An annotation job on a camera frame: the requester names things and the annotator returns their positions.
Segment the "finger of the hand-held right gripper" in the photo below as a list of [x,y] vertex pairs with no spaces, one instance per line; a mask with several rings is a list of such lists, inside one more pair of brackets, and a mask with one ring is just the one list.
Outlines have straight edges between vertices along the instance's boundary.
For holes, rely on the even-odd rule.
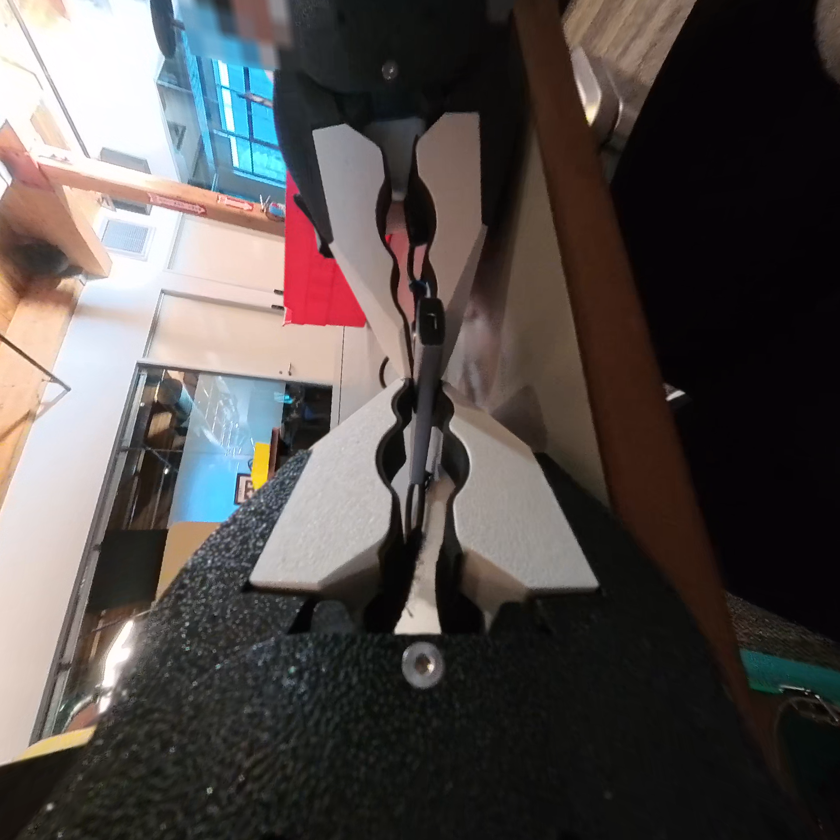
[[480,116],[447,112],[418,140],[417,175],[434,211],[426,249],[445,309],[463,309],[487,237],[482,219]]
[[312,133],[329,215],[330,249],[385,356],[413,377],[406,316],[396,301],[397,261],[385,242],[392,187],[381,148],[349,124]]

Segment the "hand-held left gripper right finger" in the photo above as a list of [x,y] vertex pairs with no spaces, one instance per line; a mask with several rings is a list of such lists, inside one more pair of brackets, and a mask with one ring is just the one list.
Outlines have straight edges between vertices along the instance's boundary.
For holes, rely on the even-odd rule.
[[599,582],[531,448],[445,384],[441,466],[453,482],[435,571],[444,634],[481,633],[508,603]]

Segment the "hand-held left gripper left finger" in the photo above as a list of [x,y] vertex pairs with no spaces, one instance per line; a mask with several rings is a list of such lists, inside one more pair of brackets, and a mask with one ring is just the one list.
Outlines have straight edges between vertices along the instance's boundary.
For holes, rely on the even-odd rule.
[[396,380],[310,448],[252,587],[337,601],[367,630],[396,629],[416,563],[392,485],[412,408],[412,381]]

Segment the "red plastic bin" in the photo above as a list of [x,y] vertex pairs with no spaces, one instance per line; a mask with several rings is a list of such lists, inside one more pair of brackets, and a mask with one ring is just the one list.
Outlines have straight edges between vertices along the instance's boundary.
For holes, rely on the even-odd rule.
[[317,231],[296,200],[291,158],[287,165],[283,306],[285,324],[361,329],[366,318],[335,259],[319,251]]

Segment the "dark grey usb hub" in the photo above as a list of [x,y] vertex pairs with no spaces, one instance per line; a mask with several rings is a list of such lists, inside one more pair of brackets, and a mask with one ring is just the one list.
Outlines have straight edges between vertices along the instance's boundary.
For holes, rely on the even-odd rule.
[[443,346],[415,338],[414,360],[414,428],[412,457],[408,473],[408,486],[413,489],[425,482],[425,471],[431,443],[435,403],[441,371]]

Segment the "beige rounded board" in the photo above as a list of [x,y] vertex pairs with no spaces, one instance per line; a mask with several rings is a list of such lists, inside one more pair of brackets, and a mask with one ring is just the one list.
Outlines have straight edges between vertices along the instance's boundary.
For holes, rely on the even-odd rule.
[[219,528],[220,522],[179,521],[167,532],[154,600],[161,599],[194,553]]

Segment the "large paned window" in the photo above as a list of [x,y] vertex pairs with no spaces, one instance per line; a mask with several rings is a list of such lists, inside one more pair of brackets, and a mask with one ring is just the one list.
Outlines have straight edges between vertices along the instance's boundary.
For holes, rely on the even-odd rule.
[[283,204],[287,165],[272,114],[268,72],[195,56],[182,28],[156,79],[183,183],[255,203]]

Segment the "black square panel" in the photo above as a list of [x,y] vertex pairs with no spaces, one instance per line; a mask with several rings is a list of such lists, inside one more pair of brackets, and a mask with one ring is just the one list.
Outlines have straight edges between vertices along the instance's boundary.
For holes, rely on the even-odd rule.
[[87,601],[87,613],[151,603],[161,575],[168,530],[107,532]]

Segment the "teal bag with metal clasp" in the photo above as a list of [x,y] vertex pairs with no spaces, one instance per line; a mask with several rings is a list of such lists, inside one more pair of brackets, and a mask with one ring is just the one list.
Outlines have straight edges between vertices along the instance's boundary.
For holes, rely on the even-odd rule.
[[756,710],[766,720],[773,768],[819,838],[839,838],[838,660],[743,649]]

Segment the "wooden ceiling beam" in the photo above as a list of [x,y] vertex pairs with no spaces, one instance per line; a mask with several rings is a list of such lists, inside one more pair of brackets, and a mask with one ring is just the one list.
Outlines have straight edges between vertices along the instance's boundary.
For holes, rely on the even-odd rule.
[[112,260],[88,218],[82,193],[162,208],[148,203],[148,193],[159,193],[205,205],[203,217],[214,222],[285,236],[286,219],[272,212],[276,203],[252,202],[253,212],[238,212],[217,204],[220,192],[48,146],[32,132],[20,135],[17,128],[23,127],[2,121],[2,163],[12,178],[2,198],[2,217],[15,233],[58,246],[89,275],[107,277]]

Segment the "dark ceiling fixture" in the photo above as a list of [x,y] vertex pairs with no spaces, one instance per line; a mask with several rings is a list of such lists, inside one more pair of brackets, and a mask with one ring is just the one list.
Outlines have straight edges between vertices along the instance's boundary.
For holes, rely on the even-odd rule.
[[1,255],[3,265],[21,281],[59,281],[81,272],[63,250],[39,238],[2,238]]

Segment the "white wall cabinet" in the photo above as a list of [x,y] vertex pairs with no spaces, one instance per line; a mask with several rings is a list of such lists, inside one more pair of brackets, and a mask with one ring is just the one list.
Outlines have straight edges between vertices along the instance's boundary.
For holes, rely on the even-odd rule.
[[369,327],[286,323],[285,241],[184,216],[150,331],[148,361],[333,385],[379,383]]

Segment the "silver metal bracket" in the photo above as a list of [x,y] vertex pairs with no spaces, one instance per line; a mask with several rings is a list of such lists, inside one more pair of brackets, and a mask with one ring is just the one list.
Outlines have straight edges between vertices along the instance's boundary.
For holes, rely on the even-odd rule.
[[582,46],[573,47],[570,57],[579,100],[598,148],[621,153],[639,114],[631,82]]

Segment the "white wall vent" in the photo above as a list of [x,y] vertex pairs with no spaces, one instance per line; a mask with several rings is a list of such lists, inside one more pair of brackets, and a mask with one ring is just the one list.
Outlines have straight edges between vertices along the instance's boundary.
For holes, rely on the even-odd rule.
[[148,260],[154,242],[154,226],[105,217],[98,232],[102,246],[110,254],[143,262]]

